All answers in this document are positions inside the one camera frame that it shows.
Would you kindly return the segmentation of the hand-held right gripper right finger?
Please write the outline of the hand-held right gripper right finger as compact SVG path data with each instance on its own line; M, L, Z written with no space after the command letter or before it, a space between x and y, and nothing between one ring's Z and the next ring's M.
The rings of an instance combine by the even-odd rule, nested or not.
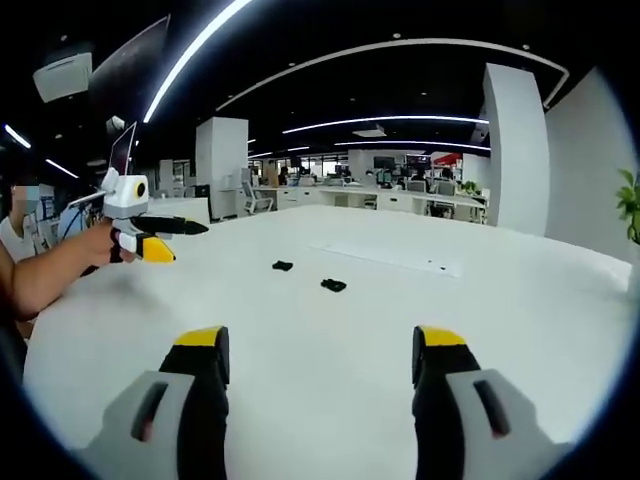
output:
M466 341L413 330L412 414L419 479L540 479L570 452L540 428L533 402Z

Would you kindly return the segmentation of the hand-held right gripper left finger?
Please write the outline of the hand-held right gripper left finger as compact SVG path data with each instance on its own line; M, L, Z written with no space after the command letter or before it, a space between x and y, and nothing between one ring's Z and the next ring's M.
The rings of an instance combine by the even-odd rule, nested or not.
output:
M230 381L224 326L182 334L105 409L82 451L99 479L224 479Z

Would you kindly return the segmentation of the person's left hand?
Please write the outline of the person's left hand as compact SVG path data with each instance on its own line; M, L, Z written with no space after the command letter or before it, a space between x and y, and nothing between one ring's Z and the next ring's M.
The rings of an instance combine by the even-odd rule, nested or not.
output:
M131 263L136 255L124 249L117 250L114 238L119 232L109 221L94 224L84 232L83 240L88 250L90 266L103 267L110 263Z

